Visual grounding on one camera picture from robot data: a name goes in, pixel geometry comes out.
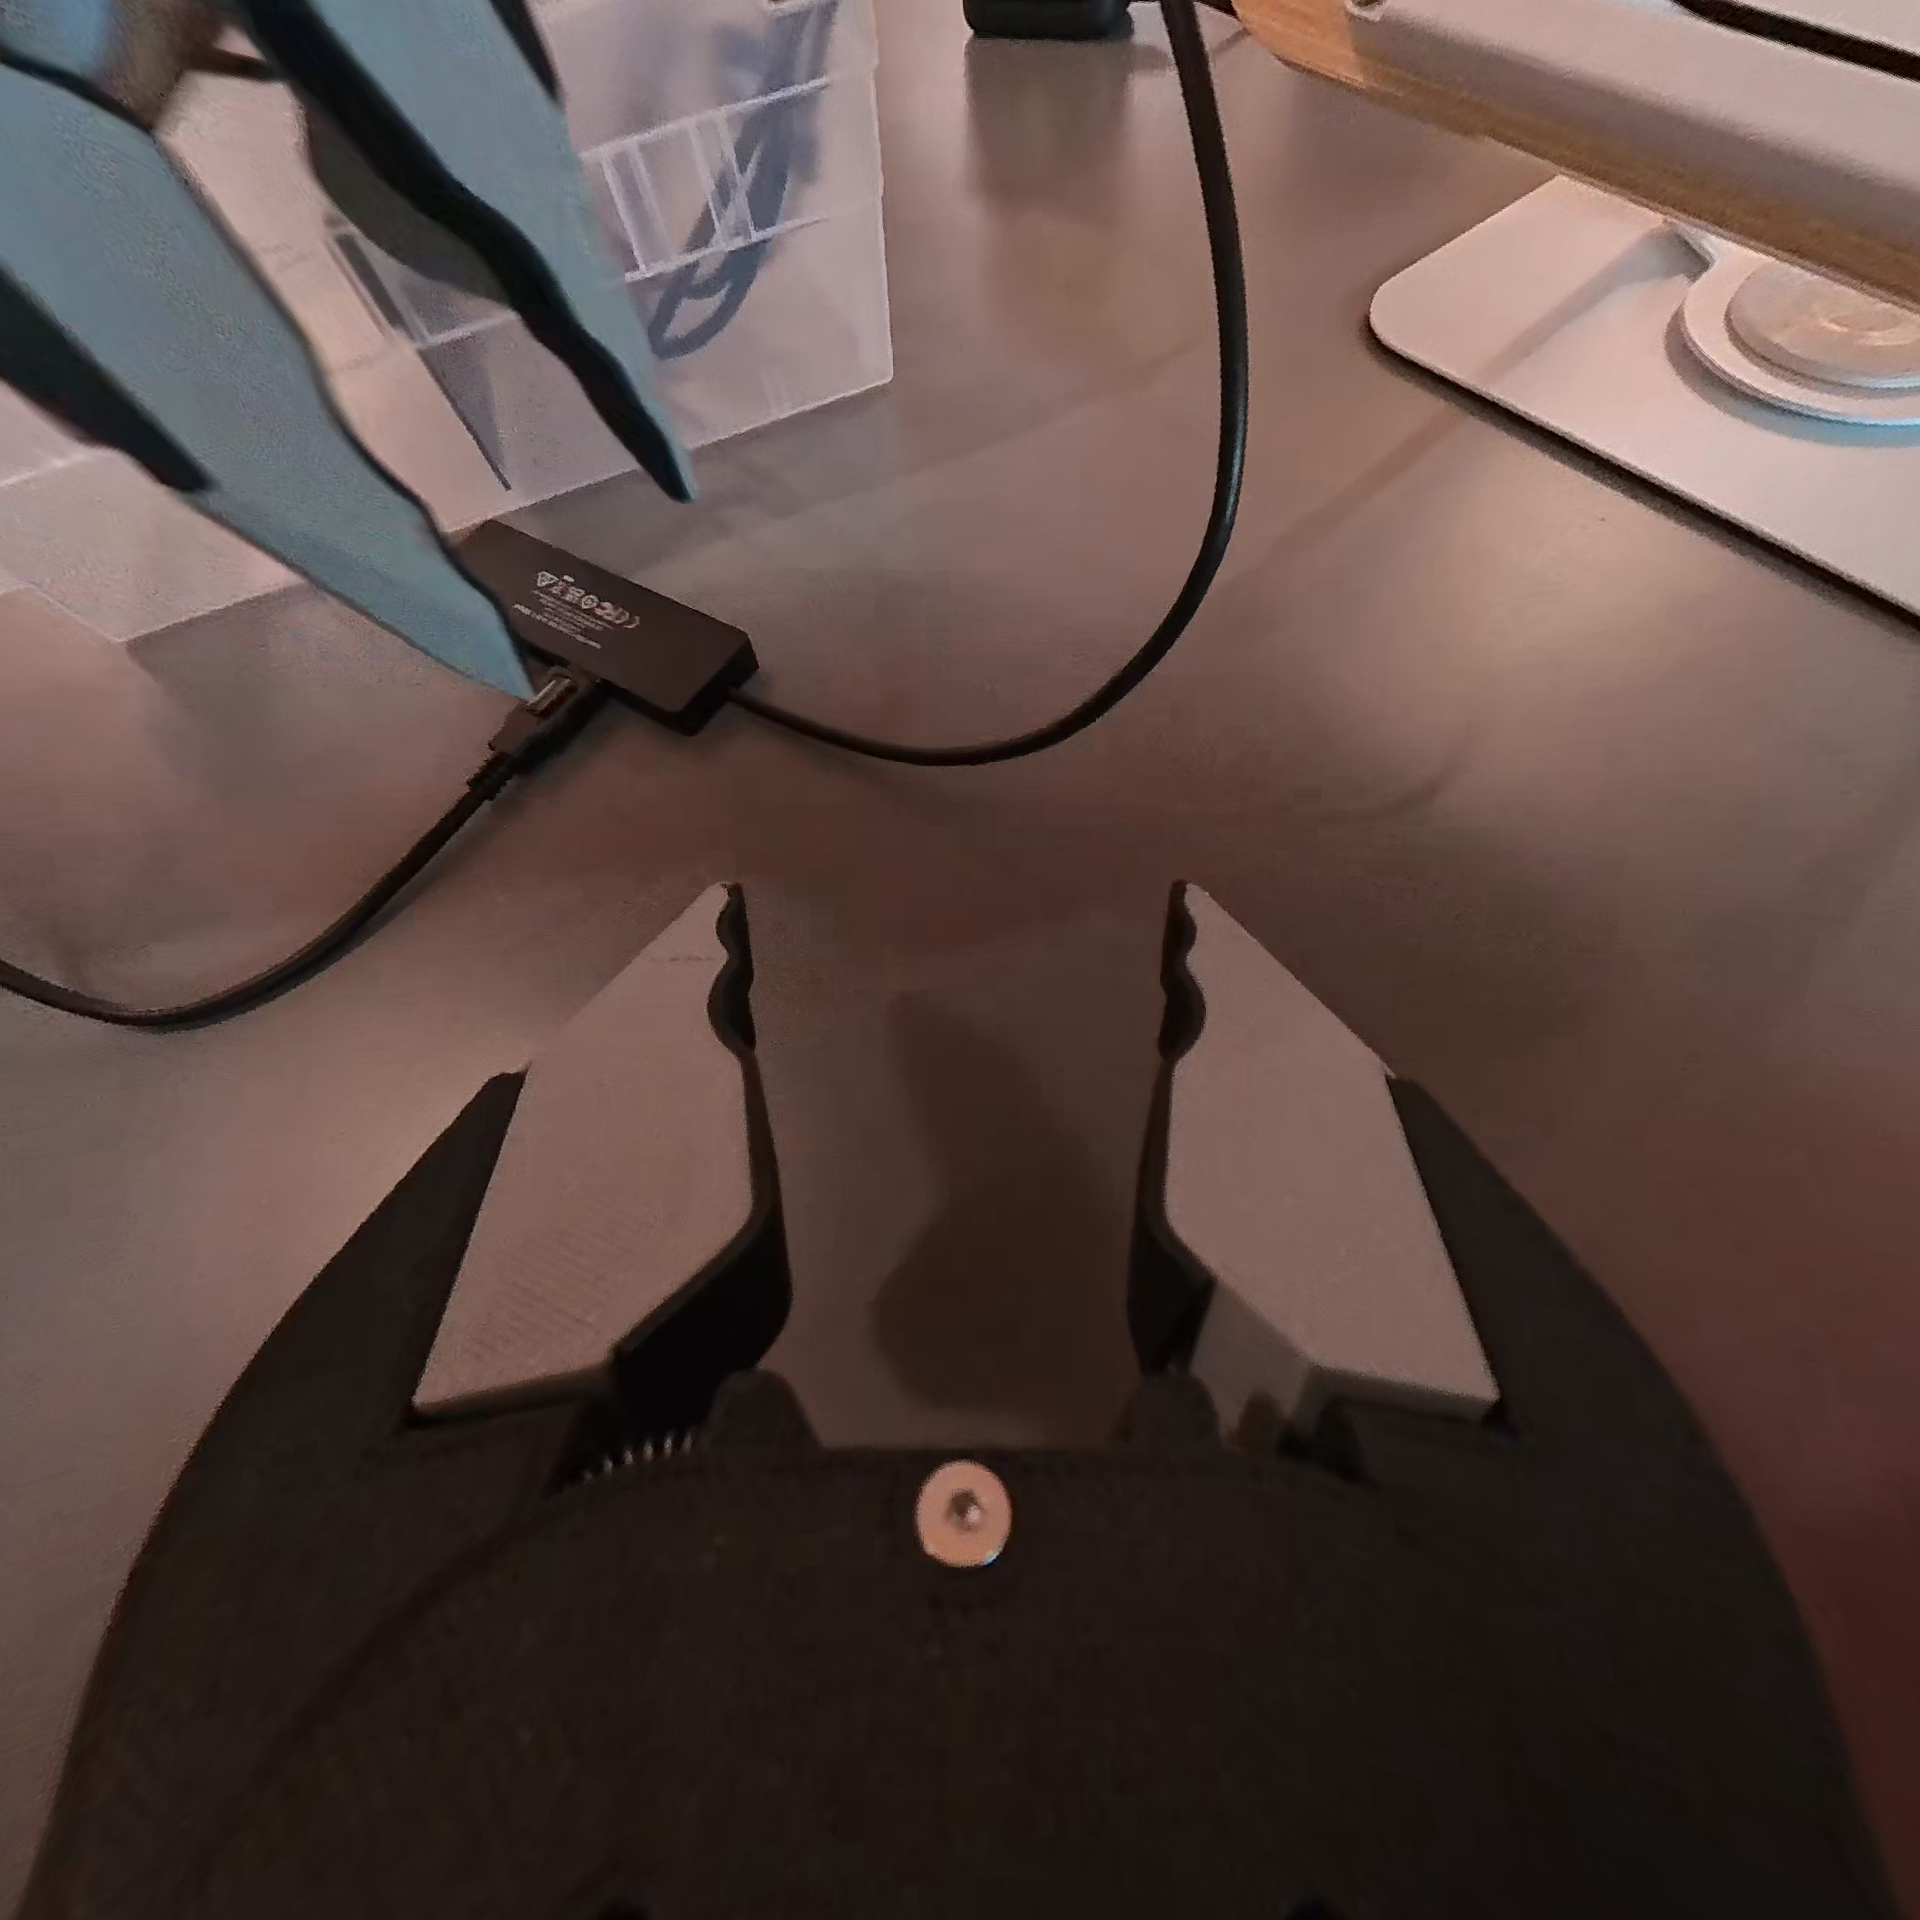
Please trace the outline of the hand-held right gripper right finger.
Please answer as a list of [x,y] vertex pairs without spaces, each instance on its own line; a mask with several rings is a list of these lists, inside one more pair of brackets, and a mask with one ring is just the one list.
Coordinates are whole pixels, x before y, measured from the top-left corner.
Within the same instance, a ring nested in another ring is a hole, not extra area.
[[1341,1410],[1474,1430],[1500,1387],[1396,1105],[1396,1078],[1226,907],[1167,900],[1165,1013],[1126,1329],[1234,1445]]

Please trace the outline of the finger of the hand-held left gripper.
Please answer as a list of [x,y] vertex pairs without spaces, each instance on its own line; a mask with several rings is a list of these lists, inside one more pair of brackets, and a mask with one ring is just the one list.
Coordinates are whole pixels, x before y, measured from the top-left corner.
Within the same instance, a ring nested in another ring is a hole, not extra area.
[[355,435],[305,332],[138,121],[3,80],[5,383],[422,656],[532,694],[492,594]]
[[234,2],[307,165],[388,259],[516,315],[653,483],[695,499],[657,361],[526,5]]

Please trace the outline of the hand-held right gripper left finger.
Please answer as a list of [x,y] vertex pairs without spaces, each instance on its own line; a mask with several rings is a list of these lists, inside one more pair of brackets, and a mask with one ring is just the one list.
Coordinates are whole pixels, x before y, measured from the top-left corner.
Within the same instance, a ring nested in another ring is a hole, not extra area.
[[716,883],[525,1069],[413,1413],[674,1449],[794,1305],[746,893]]

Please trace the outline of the clear plastic bin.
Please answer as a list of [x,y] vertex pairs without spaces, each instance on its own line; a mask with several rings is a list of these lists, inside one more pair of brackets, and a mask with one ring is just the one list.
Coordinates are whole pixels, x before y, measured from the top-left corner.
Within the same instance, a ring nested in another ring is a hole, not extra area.
[[[895,374],[873,5],[535,5],[603,234],[687,450]],[[448,535],[635,460],[504,306],[326,201],[301,109],[199,76],[162,139],[318,351],[357,435]],[[134,643],[293,575],[5,391],[3,590]]]

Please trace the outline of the slim black USB hub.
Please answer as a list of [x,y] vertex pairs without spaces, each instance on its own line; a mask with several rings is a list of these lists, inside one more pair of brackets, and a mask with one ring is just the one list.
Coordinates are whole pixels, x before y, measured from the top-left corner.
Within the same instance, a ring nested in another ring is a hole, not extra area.
[[696,736],[758,672],[751,637],[504,523],[455,544],[530,666],[564,669],[678,736]]

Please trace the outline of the white stand base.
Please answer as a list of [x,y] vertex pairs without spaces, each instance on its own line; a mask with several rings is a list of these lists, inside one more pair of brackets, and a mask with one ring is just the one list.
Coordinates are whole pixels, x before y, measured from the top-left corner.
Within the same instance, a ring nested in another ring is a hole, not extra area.
[[1906,615],[1919,315],[1552,180],[1376,290],[1383,348]]

